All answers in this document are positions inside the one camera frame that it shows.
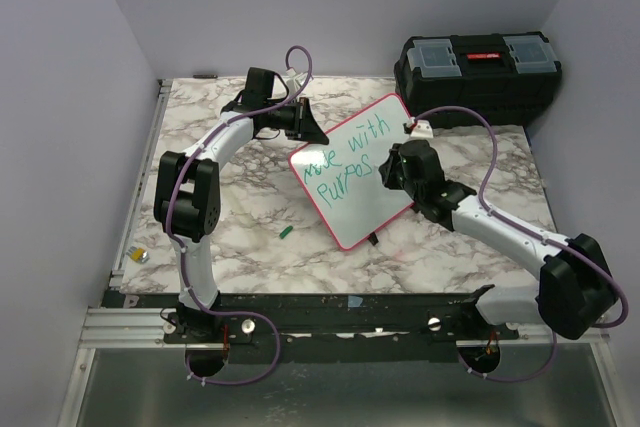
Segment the green marker cap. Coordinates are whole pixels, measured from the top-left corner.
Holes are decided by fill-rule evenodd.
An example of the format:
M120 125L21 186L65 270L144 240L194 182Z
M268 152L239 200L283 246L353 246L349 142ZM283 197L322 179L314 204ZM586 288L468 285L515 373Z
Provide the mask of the green marker cap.
M280 239L284 239L291 231L293 230L293 226L287 226L281 233L279 234Z

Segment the small yellow metal connector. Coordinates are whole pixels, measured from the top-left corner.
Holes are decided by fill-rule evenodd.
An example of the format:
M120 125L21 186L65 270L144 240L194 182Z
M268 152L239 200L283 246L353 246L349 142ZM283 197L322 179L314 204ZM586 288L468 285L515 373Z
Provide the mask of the small yellow metal connector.
M127 251L126 255L134 262L139 264L144 264L149 259L148 252L141 247L131 246Z

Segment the aluminium table edge rail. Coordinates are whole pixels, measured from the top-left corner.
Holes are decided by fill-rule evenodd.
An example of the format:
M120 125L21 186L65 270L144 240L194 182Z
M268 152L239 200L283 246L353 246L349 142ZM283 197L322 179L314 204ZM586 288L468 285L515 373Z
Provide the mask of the aluminium table edge rail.
M158 95L152 110L151 126L142 150L142 157L136 176L134 177L133 190L129 205L126 211L125 223L119 236L119 241L114 254L109 275L104 284L103 291L99 294L98 300L91 303L84 316L81 333L84 333L85 323L89 319L91 309L101 309L104 296L112 291L119 292L122 277L125 270L126 251L131 244L134 231L137 228L138 216L141 209L142 199L146 184L148 182L148 170L152 163L155 147L159 138L162 121L166 112L167 103L173 85L172 79L159 79ZM93 363L96 356L96 349L85 347L82 340L78 341L74 365L67 385L65 397L62 403L58 426L77 426L84 397L89 386Z

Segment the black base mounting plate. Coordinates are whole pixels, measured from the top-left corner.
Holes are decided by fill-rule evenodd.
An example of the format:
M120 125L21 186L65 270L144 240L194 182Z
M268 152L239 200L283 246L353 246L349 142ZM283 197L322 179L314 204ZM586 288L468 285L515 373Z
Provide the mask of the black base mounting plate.
M347 296L361 296L349 309ZM174 294L127 296L112 291L102 307L150 314L158 345L182 347L195 364L456 361L460 350L489 347L516 331L487 324L463 294L222 294L211 314L180 306Z

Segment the blue tape piece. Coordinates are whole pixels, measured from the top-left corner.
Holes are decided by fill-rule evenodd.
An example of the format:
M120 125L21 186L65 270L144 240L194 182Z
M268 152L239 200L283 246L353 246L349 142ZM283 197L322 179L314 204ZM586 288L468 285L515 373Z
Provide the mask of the blue tape piece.
M363 305L364 299L361 296L356 295L348 295L347 296L347 307L349 309L360 308Z

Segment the black plastic toolbox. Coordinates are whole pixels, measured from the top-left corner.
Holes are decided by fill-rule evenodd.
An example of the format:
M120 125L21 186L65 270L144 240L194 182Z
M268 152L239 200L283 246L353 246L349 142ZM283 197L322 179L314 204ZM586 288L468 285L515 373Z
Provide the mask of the black plastic toolbox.
M410 115L462 106L493 126L528 126L551 105L562 64L539 31L412 36L394 64L396 93Z

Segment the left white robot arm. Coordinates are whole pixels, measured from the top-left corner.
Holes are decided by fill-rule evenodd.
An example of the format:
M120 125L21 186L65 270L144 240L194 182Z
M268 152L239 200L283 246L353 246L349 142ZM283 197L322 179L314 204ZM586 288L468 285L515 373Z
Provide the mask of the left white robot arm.
M293 141L327 145L329 139L302 95L312 74L288 69L282 79L284 98L272 96L274 71L249 69L244 88L221 110L219 120L201 139L182 152L165 152L159 161L154 218L169 236L179 261L179 302L194 309L187 329L201 342L214 340L222 327L210 308L219 295L214 280L210 235L221 215L220 173L247 143L268 128Z

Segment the pink framed whiteboard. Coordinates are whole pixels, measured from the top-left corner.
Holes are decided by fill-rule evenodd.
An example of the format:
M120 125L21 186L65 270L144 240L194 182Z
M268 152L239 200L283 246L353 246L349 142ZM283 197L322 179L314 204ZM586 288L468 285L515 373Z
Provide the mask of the pink framed whiteboard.
M388 94L330 128L327 145L306 144L289 156L341 250L358 246L412 206L407 193L385 188L379 173L393 144L409 139L411 120L402 99Z

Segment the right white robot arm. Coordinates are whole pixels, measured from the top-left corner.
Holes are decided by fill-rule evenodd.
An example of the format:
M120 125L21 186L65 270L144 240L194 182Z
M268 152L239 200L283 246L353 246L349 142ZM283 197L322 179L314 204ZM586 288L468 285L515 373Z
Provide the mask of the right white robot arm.
M379 169L385 188L406 193L430 222L479 241L524 268L537 281L525 287L482 287L460 326L480 339L500 324L544 324L570 340L580 338L622 296L598 242L537 228L446 178L426 140L396 143Z

